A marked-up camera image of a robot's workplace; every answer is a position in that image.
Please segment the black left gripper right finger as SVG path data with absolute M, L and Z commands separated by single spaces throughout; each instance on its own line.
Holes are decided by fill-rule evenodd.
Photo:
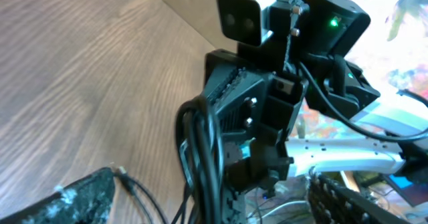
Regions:
M 409 223 L 320 173 L 309 176 L 308 202 L 317 224 Z

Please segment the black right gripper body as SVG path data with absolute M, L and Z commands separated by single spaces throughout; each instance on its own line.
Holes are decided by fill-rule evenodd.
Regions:
M 308 89 L 308 81 L 296 74 L 261 70 L 256 65 L 224 49 L 205 56 L 205 84 L 219 66 L 234 66 L 267 72 L 267 97 L 253 137 L 222 137 L 224 142 L 250 142 L 250 156 L 225 165 L 225 180 L 237 190 L 248 187 L 268 189 L 287 179 L 294 158 L 286 141 L 297 119 Z

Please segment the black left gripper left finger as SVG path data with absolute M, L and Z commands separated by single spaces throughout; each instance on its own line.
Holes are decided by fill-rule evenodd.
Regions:
M 107 223 L 116 185 L 111 168 L 104 167 L 55 193 L 1 219 L 3 224 Z

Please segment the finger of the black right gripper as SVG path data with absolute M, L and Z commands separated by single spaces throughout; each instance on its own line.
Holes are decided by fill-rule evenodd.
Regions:
M 222 183 L 222 223 L 244 224 L 246 223 L 245 194 L 249 188 L 237 190 L 227 181 Z
M 234 66 L 213 70 L 204 87 L 221 137 L 253 137 L 268 94 L 268 73 Z

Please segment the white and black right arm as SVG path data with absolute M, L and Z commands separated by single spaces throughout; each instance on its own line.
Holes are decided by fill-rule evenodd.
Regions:
M 370 24 L 351 0 L 217 0 L 237 51 L 205 58 L 203 92 L 177 114 L 175 138 L 194 198 L 190 222 L 244 223 L 245 194 L 311 174 L 320 223 L 398 223 L 330 171 L 427 178 L 427 101 L 382 100 L 345 55 Z

